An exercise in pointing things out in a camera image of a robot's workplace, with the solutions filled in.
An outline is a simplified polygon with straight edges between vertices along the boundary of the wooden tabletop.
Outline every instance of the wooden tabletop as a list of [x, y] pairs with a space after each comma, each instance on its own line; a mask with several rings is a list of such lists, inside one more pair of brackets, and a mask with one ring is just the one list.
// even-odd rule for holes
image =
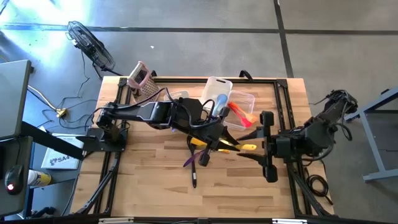
[[[118, 82], [119, 77], [104, 77], [97, 107], [114, 101]], [[303, 125], [311, 117], [304, 81], [301, 78], [288, 78], [287, 83], [295, 124]], [[159, 86], [167, 86], [171, 93], [187, 90], [191, 98], [200, 98], [205, 84], [159, 83]], [[274, 87], [270, 84], [235, 83], [233, 90], [255, 96], [254, 114], [260, 114], [263, 110], [274, 112], [275, 125], [272, 133], [276, 134], [279, 119]], [[287, 114], [282, 91], [280, 95], [284, 113]], [[286, 127], [289, 128], [289, 122], [285, 120]], [[130, 122], [130, 125], [114, 193], [113, 217], [294, 217], [287, 170], [282, 159], [273, 160], [278, 168], [279, 180], [268, 183], [257, 162], [239, 157], [235, 152], [214, 152], [210, 154], [207, 167], [196, 166], [198, 186], [194, 189], [191, 167], [182, 167], [190, 157], [187, 136], [178, 131], [173, 133], [171, 129], [155, 130], [145, 123]], [[238, 138], [251, 132], [256, 126], [260, 126], [260, 123], [257, 122], [245, 131], [229, 131]], [[255, 152], [264, 153], [260, 139], [244, 143], [256, 144]], [[81, 208], [93, 194], [100, 179], [103, 157], [104, 153], [96, 152], [83, 161], [72, 212]], [[308, 167], [308, 171], [310, 174], [325, 177], [323, 166], [318, 162]], [[108, 188], [104, 190], [102, 208], [107, 195]], [[302, 204], [300, 190], [298, 199]], [[327, 211], [333, 213], [333, 207], [325, 198], [317, 197], [317, 200]]]

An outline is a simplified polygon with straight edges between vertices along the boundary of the computer mouse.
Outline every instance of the computer mouse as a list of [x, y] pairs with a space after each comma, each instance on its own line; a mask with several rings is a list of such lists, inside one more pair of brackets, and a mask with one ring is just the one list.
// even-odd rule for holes
[[22, 165], [11, 167], [4, 177], [7, 193], [10, 195], [19, 194], [24, 188], [24, 170]]

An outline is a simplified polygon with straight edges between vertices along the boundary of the yellow tongs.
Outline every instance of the yellow tongs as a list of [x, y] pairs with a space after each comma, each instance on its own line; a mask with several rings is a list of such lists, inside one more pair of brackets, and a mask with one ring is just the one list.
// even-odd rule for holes
[[[253, 144], [243, 144], [243, 145], [240, 144], [240, 145], [234, 146], [234, 145], [232, 145], [231, 143], [229, 143], [228, 141], [225, 141], [225, 140], [221, 140], [221, 142], [224, 143], [224, 144], [233, 146], [233, 147], [235, 147], [236, 149], [239, 149], [239, 150], [253, 151], [253, 150], [255, 150], [257, 148], [257, 146], [253, 145]], [[191, 144], [194, 144], [194, 145], [197, 145], [197, 146], [205, 146], [206, 145], [205, 142], [203, 142], [203, 141], [201, 141], [199, 139], [196, 139], [196, 138], [192, 138]], [[228, 149], [219, 149], [218, 151], [229, 153]]]

